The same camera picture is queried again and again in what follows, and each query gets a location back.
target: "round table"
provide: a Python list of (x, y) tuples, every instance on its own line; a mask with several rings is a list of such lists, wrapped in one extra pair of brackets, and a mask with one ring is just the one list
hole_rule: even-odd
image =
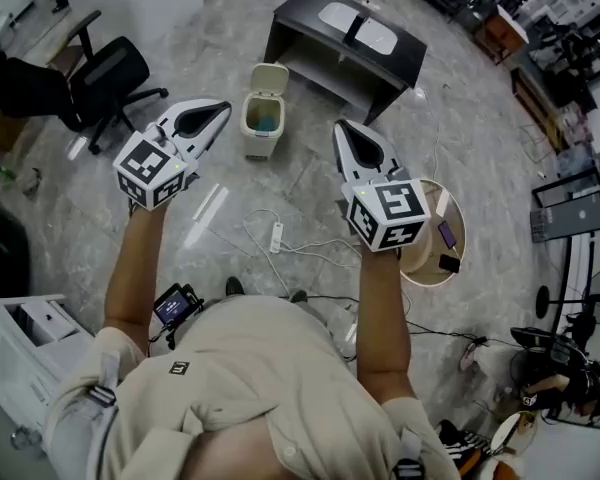
[[(438, 266), (440, 255), (446, 254), (457, 257), (460, 259), (460, 265), (462, 266), (467, 233), (462, 210), (460, 210), (460, 206), (458, 206), (453, 195), (436, 181), (428, 179), (421, 179), (420, 181), (431, 212), (431, 220), (423, 238), (418, 243), (406, 245), (402, 248), (400, 271), (405, 279), (419, 286), (439, 286), (455, 275), (453, 272), (443, 270)], [(440, 198), (443, 197), (445, 192), (449, 194), (449, 201), (443, 217), (441, 217), (436, 213), (436, 209)], [(455, 251), (447, 247), (438, 230), (438, 226), (445, 220), (457, 241)]]

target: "marble floor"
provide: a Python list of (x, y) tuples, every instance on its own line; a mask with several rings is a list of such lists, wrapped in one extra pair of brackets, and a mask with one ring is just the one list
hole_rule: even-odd
[[(341, 181), (331, 128), (341, 116), (356, 118), (354, 109), (292, 77), (285, 94), (286, 133), (273, 157), (252, 162), (242, 154), (241, 104), (251, 68), (264, 53), (272, 10), (283, 1), (206, 0), (201, 13), (142, 48), (152, 72), (147, 87), (165, 86), (171, 96), (131, 109), (138, 128), (169, 104), (192, 97), (213, 96), (233, 105), (231, 120), (200, 170), (202, 178), (171, 204), (159, 290), (174, 282), (191, 283), (209, 299), (221, 296), (225, 279), (236, 275), (248, 292), (282, 295), (283, 287), (243, 228), (244, 216), (257, 208), (280, 215), (284, 239), (291, 245), (351, 239), (334, 204)], [(404, 283), (412, 300), (405, 307), (408, 318), (436, 330), (510, 340), (509, 327), (536, 323), (532, 308), (538, 286), (557, 286), (552, 263), (560, 266), (559, 244), (551, 250), (533, 245), (528, 227), (530, 190), (541, 182), (538, 171), (549, 176), (554, 172), (552, 157), (539, 164), (531, 160), (542, 151), (520, 129), (530, 119), (511, 95), (507, 70), (494, 66), (458, 25), (448, 24), (423, 0), (373, 1), (381, 15), (428, 49), (420, 90), (405, 92), (372, 128), (394, 142), (412, 175), (435, 175), (452, 191), (468, 230), (458, 276), (436, 289)], [(35, 44), (28, 58), (43, 63), (78, 18), (66, 17)], [(22, 194), (19, 181), (0, 178), (0, 204), (23, 222), (29, 235), (33, 291), (64, 293), (70, 313), (91, 331), (102, 323), (107, 282), (127, 222), (126, 200), (116, 188), (111, 166), (127, 136), (124, 127), (109, 129), (102, 154), (92, 156), (85, 148), (69, 161), (67, 149), (75, 134), (55, 118), (35, 118), (1, 160), (19, 175), (34, 167), (42, 172), (33, 199)], [(224, 203), (206, 226), (197, 225), (193, 217), (216, 184), (226, 194)], [(272, 215), (261, 212), (250, 217), (248, 226), (268, 244), (272, 222)], [(339, 263), (356, 261), (342, 246), (319, 252)], [(273, 261), (290, 287), (357, 297), (356, 268), (290, 254), (278, 254)], [(343, 339), (355, 305), (347, 310), (346, 301), (312, 303), (328, 318), (336, 339)], [(489, 401), (493, 386), (479, 373), (458, 372), (465, 346), (462, 339), (413, 337), (412, 381), (433, 421), (447, 417), (462, 425), (486, 417), (471, 401)]]

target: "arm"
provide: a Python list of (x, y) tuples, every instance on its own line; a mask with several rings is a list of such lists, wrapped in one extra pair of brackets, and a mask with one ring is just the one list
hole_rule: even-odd
[(379, 404), (416, 398), (408, 377), (411, 338), (395, 251), (373, 253), (362, 246), (357, 355), (358, 381)]
[(138, 208), (131, 216), (104, 305), (104, 327), (121, 330), (143, 351), (149, 340), (167, 206), (152, 212)]
[(552, 375), (551, 377), (547, 377), (540, 382), (537, 382), (533, 386), (529, 386), (525, 388), (525, 392), (528, 395), (535, 395), (540, 391), (548, 391), (549, 389), (557, 389), (558, 391), (564, 391), (567, 389), (569, 385), (569, 377), (565, 377), (564, 375)]

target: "trash can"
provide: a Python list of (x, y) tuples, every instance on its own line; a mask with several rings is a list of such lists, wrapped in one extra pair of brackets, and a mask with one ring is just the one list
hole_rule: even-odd
[(284, 132), (284, 100), (289, 70), (280, 64), (258, 64), (251, 72), (251, 92), (240, 116), (245, 156), (267, 160)]

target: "chair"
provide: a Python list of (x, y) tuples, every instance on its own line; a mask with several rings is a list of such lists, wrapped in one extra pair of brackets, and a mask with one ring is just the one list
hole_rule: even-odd
[(100, 17), (94, 11), (69, 33), (67, 43), (76, 36), (82, 43), (85, 64), (67, 81), (51, 68), (34, 66), (0, 52), (0, 110), (9, 117), (58, 116), (72, 131), (82, 132), (98, 124), (89, 151), (100, 152), (97, 142), (115, 118), (131, 131), (133, 124), (124, 107), (154, 94), (166, 98), (164, 87), (132, 94), (149, 78), (149, 67), (126, 37), (114, 39), (93, 53), (87, 27)]

